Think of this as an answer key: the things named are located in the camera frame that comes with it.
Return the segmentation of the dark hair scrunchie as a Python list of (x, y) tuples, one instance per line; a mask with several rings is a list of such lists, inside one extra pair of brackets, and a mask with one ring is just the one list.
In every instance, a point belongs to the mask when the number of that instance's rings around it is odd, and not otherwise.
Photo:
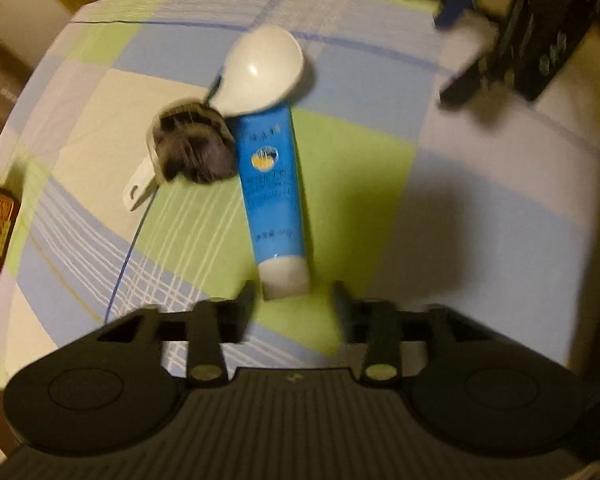
[(148, 136), (162, 182), (212, 184), (237, 174), (236, 141), (224, 117), (204, 102), (185, 100), (163, 110)]

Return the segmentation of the blue cream tube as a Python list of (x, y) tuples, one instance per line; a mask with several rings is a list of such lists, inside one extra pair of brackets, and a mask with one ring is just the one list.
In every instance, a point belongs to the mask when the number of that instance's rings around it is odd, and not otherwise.
[(263, 298), (310, 290), (294, 124), (288, 104), (230, 121)]

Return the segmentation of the white plastic rice spoon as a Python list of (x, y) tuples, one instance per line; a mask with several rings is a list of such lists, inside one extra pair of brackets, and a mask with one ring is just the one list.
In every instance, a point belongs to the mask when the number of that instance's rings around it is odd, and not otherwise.
[[(304, 69), (304, 55), (291, 32), (276, 25), (262, 25), (246, 32), (230, 48), (219, 77), (203, 99), (180, 99), (208, 104), (225, 119), (263, 112), (280, 103), (294, 91)], [(148, 154), (137, 167), (122, 192), (126, 209), (133, 210), (148, 192), (162, 182), (152, 162), (147, 131)]]

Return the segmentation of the plaid tablecloth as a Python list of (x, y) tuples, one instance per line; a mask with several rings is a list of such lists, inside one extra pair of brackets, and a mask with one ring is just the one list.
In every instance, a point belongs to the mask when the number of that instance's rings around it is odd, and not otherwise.
[(344, 281), (404, 308), (440, 302), (576, 367), (600, 308), (600, 43), (536, 104), (502, 88), (451, 112), (446, 81), (490, 44), (417, 0), (105, 0), (71, 19), (0, 137), (21, 200), (0, 272), (0, 385), (142, 304), (179, 311), (257, 273), (237, 181), (122, 190), (164, 106), (200, 96), (243, 32), (298, 39), (294, 103), (313, 290), (261, 302), (229, 366), (335, 362)]

